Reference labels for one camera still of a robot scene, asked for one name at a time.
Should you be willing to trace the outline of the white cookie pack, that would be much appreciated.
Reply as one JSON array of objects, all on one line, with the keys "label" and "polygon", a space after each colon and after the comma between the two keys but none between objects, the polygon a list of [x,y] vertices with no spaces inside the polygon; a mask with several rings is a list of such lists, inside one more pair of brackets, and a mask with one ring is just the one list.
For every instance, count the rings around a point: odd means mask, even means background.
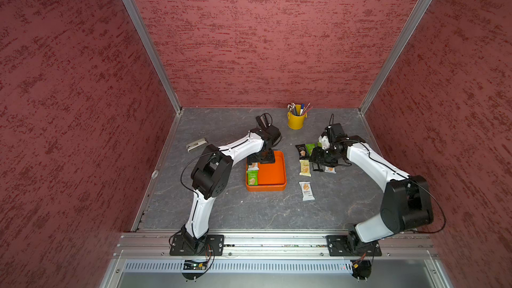
[{"label": "white cookie pack", "polygon": [[299,185],[301,187],[301,193],[302,193],[302,200],[303,201],[315,201],[314,194],[312,192],[311,183],[306,181],[299,182]]},{"label": "white cookie pack", "polygon": [[251,163],[247,166],[247,171],[258,171],[258,170],[259,170],[258,163]]}]

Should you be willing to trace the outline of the cream cookie pack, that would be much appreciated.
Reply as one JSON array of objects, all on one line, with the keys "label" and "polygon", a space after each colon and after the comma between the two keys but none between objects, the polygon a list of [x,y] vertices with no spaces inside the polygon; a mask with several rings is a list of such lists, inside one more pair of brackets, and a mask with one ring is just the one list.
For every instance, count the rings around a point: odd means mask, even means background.
[{"label": "cream cookie pack", "polygon": [[308,160],[300,160],[300,176],[311,177],[311,166]]}]

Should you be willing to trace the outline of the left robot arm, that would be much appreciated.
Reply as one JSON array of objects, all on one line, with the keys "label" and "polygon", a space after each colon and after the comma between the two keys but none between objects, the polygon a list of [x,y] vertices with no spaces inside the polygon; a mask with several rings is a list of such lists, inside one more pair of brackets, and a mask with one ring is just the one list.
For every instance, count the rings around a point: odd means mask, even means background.
[{"label": "left robot arm", "polygon": [[193,204],[189,219],[181,230],[190,248],[198,249],[204,244],[213,204],[226,188],[233,166],[253,154],[270,150],[280,137],[280,130],[271,125],[252,129],[233,143],[205,148],[191,172]]}]

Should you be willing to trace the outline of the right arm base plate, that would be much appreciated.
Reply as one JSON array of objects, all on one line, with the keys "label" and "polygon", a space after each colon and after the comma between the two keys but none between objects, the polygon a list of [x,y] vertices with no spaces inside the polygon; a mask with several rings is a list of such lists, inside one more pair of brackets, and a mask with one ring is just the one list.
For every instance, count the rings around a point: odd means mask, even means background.
[{"label": "right arm base plate", "polygon": [[364,243],[354,233],[349,235],[328,235],[325,237],[330,257],[381,257],[378,241]]}]

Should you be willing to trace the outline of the green cookie pack bottom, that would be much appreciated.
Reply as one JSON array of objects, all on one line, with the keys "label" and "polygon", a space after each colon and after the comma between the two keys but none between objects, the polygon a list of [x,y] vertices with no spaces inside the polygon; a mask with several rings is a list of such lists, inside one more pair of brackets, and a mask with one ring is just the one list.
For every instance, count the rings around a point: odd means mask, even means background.
[{"label": "green cookie pack bottom", "polygon": [[247,171],[247,185],[250,187],[259,185],[259,171],[258,170],[248,170]]}]

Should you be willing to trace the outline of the white cookie pack top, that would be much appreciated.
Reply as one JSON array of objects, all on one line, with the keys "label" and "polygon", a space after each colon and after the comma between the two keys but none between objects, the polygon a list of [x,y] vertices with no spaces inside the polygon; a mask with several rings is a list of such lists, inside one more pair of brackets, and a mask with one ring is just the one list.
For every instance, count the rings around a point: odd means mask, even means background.
[{"label": "white cookie pack top", "polygon": [[247,171],[258,171],[258,170],[259,170],[258,163],[251,163],[247,166]]}]

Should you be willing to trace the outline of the black cookie pack top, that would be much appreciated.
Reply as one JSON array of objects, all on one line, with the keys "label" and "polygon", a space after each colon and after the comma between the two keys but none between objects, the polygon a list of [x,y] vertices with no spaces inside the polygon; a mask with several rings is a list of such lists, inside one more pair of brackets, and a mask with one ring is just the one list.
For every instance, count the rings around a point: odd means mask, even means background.
[{"label": "black cookie pack top", "polygon": [[307,159],[309,159],[309,153],[307,151],[307,148],[306,148],[305,144],[299,144],[299,145],[296,145],[295,147],[296,147],[296,149],[298,151],[299,159],[300,160],[307,160]]}]

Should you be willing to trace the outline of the black cookie pack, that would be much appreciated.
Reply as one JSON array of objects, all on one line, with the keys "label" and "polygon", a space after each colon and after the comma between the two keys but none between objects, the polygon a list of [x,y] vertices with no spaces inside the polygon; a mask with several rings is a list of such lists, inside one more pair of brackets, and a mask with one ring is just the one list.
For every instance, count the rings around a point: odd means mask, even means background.
[{"label": "black cookie pack", "polygon": [[305,144],[299,144],[299,145],[296,145],[295,147],[296,147],[296,149],[298,151],[299,159],[300,160],[307,160],[307,159],[309,159],[309,153],[307,151],[307,148],[306,148]]},{"label": "black cookie pack", "polygon": [[318,163],[312,163],[311,166],[312,166],[312,170],[313,171],[324,172],[323,167],[320,164],[318,164]]}]

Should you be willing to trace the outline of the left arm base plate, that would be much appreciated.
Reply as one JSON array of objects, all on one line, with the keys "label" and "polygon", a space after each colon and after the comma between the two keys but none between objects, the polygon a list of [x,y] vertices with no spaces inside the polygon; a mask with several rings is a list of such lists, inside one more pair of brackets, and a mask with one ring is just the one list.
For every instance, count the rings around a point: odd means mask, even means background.
[{"label": "left arm base plate", "polygon": [[224,235],[204,235],[193,239],[187,233],[173,236],[170,241],[170,256],[222,256]]}]

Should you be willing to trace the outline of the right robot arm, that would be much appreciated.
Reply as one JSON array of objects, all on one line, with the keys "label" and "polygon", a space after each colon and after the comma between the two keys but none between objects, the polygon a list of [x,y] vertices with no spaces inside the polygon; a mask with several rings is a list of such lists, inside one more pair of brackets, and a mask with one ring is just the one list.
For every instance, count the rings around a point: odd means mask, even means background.
[{"label": "right robot arm", "polygon": [[342,159],[357,165],[383,192],[379,213],[349,228],[349,253],[367,253],[375,249],[380,239],[433,223],[429,185],[423,177],[398,169],[357,136],[337,137],[333,141],[322,136],[319,143],[310,155],[311,162],[337,167]]}]

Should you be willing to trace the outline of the white cookie pack bottom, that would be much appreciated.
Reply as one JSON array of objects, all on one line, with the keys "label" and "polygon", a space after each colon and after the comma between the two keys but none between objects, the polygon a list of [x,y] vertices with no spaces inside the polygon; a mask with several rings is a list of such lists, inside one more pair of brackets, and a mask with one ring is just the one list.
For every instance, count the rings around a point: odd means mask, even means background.
[{"label": "white cookie pack bottom", "polygon": [[299,185],[301,187],[301,193],[302,193],[302,200],[303,201],[315,201],[314,194],[312,192],[311,183],[306,181],[299,182]]}]

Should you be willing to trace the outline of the green cookie pack hidden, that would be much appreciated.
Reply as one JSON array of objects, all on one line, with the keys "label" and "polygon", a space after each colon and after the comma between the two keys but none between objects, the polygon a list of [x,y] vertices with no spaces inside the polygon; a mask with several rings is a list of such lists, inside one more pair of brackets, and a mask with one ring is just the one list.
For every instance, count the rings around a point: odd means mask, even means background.
[{"label": "green cookie pack hidden", "polygon": [[308,157],[311,157],[311,155],[313,154],[313,150],[317,147],[318,145],[316,143],[311,143],[311,144],[306,144],[305,145],[305,148],[307,150],[307,156]]}]

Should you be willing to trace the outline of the orange storage box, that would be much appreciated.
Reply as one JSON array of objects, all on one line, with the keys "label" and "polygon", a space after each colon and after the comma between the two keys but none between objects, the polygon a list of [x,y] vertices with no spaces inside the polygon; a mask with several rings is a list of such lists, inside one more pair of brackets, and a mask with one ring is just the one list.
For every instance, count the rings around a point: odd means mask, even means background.
[{"label": "orange storage box", "polygon": [[259,185],[247,185],[247,172],[245,185],[250,192],[284,191],[287,186],[285,159],[282,151],[275,151],[274,164],[259,164]]}]

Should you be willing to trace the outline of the white cookie pack sideways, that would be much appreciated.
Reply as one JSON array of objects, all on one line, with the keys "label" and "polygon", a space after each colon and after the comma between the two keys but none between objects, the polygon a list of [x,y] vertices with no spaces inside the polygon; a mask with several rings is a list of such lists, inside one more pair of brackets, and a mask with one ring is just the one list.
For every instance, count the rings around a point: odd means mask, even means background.
[{"label": "white cookie pack sideways", "polygon": [[334,167],[324,167],[324,172],[325,172],[325,173],[333,173],[333,174],[336,174],[336,171],[335,171],[335,168],[334,168]]}]

